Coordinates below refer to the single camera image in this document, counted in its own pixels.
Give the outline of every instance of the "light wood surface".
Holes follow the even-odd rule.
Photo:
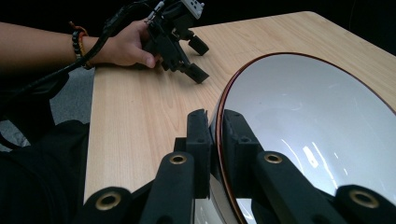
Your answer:
[[[396,108],[396,57],[313,12],[298,12],[191,29],[210,48],[192,63],[210,77],[202,84],[180,72],[96,68],[85,200],[110,186],[135,191],[154,179],[163,156],[185,137],[187,115],[207,110],[247,62],[274,52],[300,52],[347,70]]]

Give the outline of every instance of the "black cable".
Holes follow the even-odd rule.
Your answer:
[[[149,7],[149,2],[153,2],[153,0],[142,0],[142,1],[137,1],[133,2],[127,6],[122,7],[112,18],[108,19],[105,22],[105,26],[103,28],[103,31],[101,35],[99,36],[98,40],[96,41],[95,45],[93,45],[92,49],[88,51],[83,57],[79,58],[76,60],[74,63],[71,63],[67,65],[66,67],[53,72],[49,75],[46,75],[40,79],[37,79],[24,88],[20,89],[17,91],[15,94],[13,94],[11,97],[9,97],[2,105],[0,105],[0,118],[4,116],[6,113],[7,108],[12,106],[13,103],[16,102],[16,100],[23,96],[25,93],[29,92],[30,90],[36,88],[37,86],[41,85],[42,83],[49,81],[53,78],[56,78],[57,76],[64,74],[64,73],[69,73],[79,67],[81,67],[83,64],[85,64],[89,59],[91,59],[93,56],[95,56],[99,50],[103,47],[103,45],[107,42],[108,38],[113,34],[113,32],[119,27],[121,22],[125,19],[126,16],[128,16],[136,7],[140,6],[146,6]],[[0,143],[8,147],[10,149],[18,149],[20,146],[17,146],[11,142],[9,142],[0,132]]]

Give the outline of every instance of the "metal ring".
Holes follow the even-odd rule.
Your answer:
[[[104,202],[105,199],[112,197],[112,201],[110,203]],[[113,207],[117,206],[121,201],[121,195],[116,191],[110,191],[102,194],[100,198],[96,201],[96,208],[101,211],[110,210]]]
[[[283,159],[276,154],[266,154],[264,159],[271,163],[281,163]]]
[[[169,159],[173,164],[182,164],[187,161],[187,158],[183,155],[175,155]]]
[[[354,203],[364,207],[377,208],[379,206],[378,200],[373,195],[363,190],[353,189],[349,192],[349,197]]]

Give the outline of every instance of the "black plastic part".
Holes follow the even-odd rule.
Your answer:
[[[187,118],[186,151],[195,160],[195,198],[209,196],[211,141],[207,114],[203,109],[195,110]]]
[[[281,223],[346,223],[283,154],[260,152],[253,170]]]
[[[193,223],[194,158],[186,152],[163,157],[140,222]]]
[[[189,45],[200,55],[204,55],[209,50],[208,46],[189,30],[193,26],[194,20],[195,18],[181,2],[165,6],[163,12],[157,12],[157,15],[149,23],[150,41],[144,50],[160,54],[163,58],[162,66],[165,71],[168,69],[172,72],[180,71],[199,84],[209,75],[196,64],[190,63],[179,45],[180,40],[190,40]]]
[[[127,216],[130,215],[131,202],[132,196],[127,189],[117,187],[101,189],[85,202],[71,223],[125,223]]]
[[[125,220],[128,220],[128,223],[139,223],[151,191],[152,183],[153,180],[131,194],[131,206],[129,213],[125,216]]]
[[[262,147],[240,113],[224,110],[222,143],[227,174],[236,198],[251,198],[254,175],[251,163]]]
[[[348,223],[396,223],[396,206],[380,194],[356,185],[340,187],[334,204]]]
[[[175,138],[174,151],[186,151],[186,138],[185,137]]]
[[[277,219],[275,213],[264,207],[262,203],[257,202],[256,200],[251,200],[251,211],[254,215],[254,220],[257,224],[279,224],[279,220]]]
[[[189,46],[192,49],[195,49],[195,51],[197,53],[199,53],[199,55],[203,56],[205,53],[207,53],[207,51],[209,50],[209,47],[207,46],[207,44],[202,41],[202,39],[196,35],[194,35],[190,42],[189,42]]]

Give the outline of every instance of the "human hand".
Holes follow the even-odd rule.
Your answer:
[[[148,25],[144,20],[133,21],[118,34],[110,37],[98,53],[98,57],[94,57],[91,62],[114,63],[122,66],[141,63],[153,68],[158,57],[142,50],[143,43],[147,40],[149,40]]]

